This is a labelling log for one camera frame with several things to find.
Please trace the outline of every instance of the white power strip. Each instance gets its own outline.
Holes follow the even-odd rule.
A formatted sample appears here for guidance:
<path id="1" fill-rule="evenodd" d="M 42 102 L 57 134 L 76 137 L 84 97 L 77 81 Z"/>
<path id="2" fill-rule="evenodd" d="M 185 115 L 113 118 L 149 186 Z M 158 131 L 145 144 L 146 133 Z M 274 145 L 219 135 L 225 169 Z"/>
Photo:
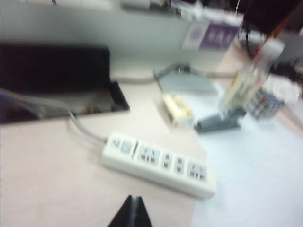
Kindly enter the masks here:
<path id="1" fill-rule="evenodd" d="M 101 163 L 199 198 L 216 190 L 214 167 L 120 133 L 108 138 Z"/>

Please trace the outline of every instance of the electrical outlet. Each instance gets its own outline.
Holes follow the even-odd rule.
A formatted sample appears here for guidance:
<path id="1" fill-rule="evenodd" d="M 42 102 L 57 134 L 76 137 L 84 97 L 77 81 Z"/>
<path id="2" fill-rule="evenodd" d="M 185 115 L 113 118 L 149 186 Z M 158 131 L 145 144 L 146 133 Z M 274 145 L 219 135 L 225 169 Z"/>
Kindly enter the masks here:
<path id="1" fill-rule="evenodd" d="M 187 175 L 202 181 L 206 181 L 206 166 L 189 161 Z"/>
<path id="2" fill-rule="evenodd" d="M 175 162 L 175 172 L 178 174 L 183 174 L 183 170 L 184 170 L 184 159 L 181 157 L 177 157 Z"/>
<path id="3" fill-rule="evenodd" d="M 140 146 L 138 160 L 157 165 L 158 158 L 159 158 L 158 150 L 145 145 Z"/>
<path id="4" fill-rule="evenodd" d="M 162 168 L 164 168 L 166 170 L 170 170 L 171 161 L 172 161 L 172 154 L 170 154 L 170 153 L 163 153 Z"/>

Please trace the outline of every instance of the white paper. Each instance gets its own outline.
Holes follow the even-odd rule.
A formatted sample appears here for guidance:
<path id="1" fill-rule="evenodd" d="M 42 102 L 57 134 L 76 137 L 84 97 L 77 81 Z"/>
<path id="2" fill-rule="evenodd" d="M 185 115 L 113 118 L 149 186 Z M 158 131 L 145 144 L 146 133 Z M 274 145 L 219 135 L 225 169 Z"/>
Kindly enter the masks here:
<path id="1" fill-rule="evenodd" d="M 197 118 L 218 97 L 183 95 Z M 197 135 L 218 172 L 216 195 L 198 200 L 191 227 L 303 226 L 303 139 L 275 120 L 246 116 L 241 130 Z"/>

